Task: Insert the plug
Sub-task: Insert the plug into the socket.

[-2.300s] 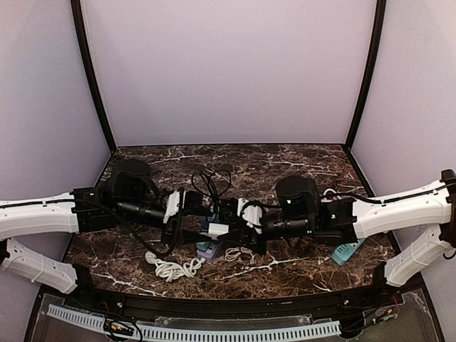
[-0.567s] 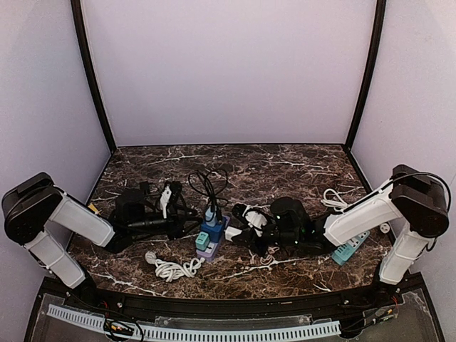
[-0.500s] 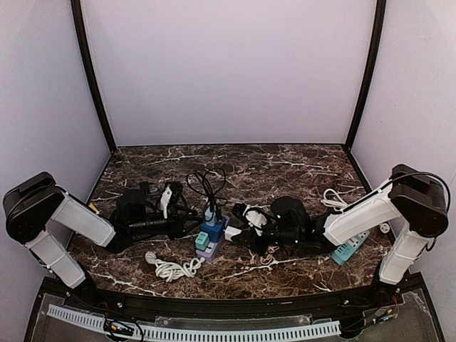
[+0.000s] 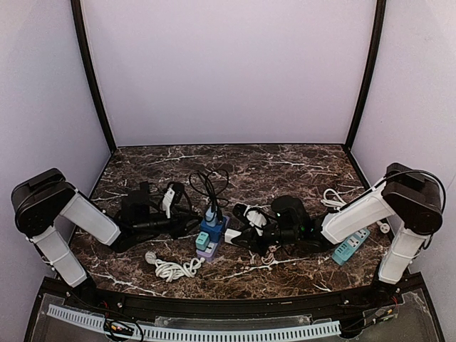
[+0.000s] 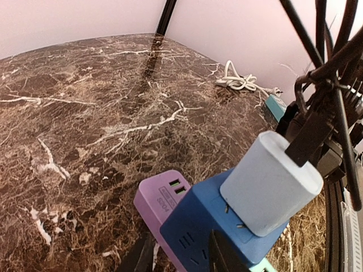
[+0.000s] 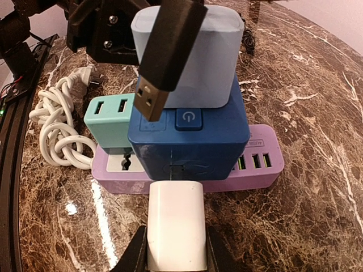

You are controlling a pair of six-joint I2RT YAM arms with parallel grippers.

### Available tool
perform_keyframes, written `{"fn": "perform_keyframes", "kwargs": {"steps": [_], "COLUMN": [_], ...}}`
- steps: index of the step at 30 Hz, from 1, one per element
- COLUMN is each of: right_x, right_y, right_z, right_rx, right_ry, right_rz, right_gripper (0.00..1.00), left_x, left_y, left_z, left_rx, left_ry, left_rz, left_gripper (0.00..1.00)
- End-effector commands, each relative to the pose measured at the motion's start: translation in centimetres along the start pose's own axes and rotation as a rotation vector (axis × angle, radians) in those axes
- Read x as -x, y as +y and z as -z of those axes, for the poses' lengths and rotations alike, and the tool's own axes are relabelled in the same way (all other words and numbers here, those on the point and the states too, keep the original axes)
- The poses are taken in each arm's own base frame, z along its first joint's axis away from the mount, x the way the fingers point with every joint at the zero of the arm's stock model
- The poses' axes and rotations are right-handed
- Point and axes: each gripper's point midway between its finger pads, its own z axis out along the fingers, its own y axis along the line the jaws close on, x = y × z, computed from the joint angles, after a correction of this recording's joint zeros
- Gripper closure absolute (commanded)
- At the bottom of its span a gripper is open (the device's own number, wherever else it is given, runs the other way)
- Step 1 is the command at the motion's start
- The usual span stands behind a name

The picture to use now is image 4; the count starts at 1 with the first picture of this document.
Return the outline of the white charger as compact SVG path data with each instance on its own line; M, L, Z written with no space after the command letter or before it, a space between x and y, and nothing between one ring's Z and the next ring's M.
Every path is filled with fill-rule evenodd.
M224 241L228 244L234 244L234 239L241 234L240 231L235 229L227 229L224 233Z

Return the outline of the teal charger plug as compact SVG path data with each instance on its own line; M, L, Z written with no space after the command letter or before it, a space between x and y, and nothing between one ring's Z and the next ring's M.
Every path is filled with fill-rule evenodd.
M197 250L205 251L210 243L208 233L200 232L195 240L195 246Z

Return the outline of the light blue charger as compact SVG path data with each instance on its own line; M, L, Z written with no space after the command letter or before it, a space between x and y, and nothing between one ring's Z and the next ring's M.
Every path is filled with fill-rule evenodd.
M204 222L208 227L215 227L219 224L217 210L209 207L204 215Z

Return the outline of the dark blue cube socket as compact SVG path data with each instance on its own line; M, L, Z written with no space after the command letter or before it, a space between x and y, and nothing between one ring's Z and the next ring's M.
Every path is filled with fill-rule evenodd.
M224 232L224 223L216 224L213 227L209 226L205 220L203 220L199 226L201 232L206 232L209 235L209 240L214 243L218 243Z

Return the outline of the purple power strip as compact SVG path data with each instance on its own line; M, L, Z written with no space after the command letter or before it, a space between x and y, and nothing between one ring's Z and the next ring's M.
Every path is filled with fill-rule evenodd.
M197 272L201 269L204 263L214 260L220 246L220 242L221 240L218 243L210 242L205 251L196 249L197 256L183 264L178 264L173 261L163 261L152 251L145 254L145 261L149 265L153 265L155 267L156 277L167 283L172 283L182 277L192 279L196 277Z

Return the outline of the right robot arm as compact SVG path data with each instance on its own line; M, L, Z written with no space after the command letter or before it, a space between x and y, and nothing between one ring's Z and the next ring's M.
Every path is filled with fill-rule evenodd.
M319 253L361 229L396 216L401 226L378 267L379 281L396 284L425 241L441 228L446 201L446 191L438 177L395 162L364 193L317 218L311 218L303 202L291 195L272 201L272 215L257 207L236 204L233 214L243 227L227 229L224 240L260 256L265 256L270 246L289 244Z

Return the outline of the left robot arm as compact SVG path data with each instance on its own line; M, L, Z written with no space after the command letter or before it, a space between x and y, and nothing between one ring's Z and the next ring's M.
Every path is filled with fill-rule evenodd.
M56 224L68 222L111 251L123 253L161 234L173 239L190 233L202 221L181 182L170 182L160 194L141 182L109 215L51 168L15 186L11 192L14 222L39 254L71 288L90 281L86 268L61 236Z

